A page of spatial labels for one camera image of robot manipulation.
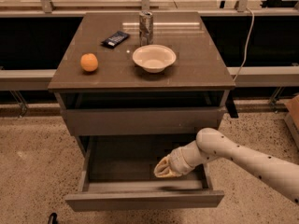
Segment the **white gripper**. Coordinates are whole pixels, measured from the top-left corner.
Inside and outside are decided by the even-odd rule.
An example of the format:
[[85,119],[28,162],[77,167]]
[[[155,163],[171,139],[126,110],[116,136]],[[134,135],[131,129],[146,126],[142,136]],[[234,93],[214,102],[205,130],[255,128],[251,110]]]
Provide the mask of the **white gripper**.
[[183,148],[178,147],[171,151],[169,156],[163,157],[154,168],[154,174],[158,178],[173,178],[187,175],[194,169],[187,163]]

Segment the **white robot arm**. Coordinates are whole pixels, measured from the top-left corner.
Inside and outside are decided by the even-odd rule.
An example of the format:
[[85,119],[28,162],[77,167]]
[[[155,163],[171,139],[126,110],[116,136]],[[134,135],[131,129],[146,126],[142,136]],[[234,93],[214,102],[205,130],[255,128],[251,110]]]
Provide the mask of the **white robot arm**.
[[295,204],[299,204],[299,165],[241,146],[212,128],[173,149],[154,168],[158,178],[187,175],[198,165],[224,158],[255,176]]

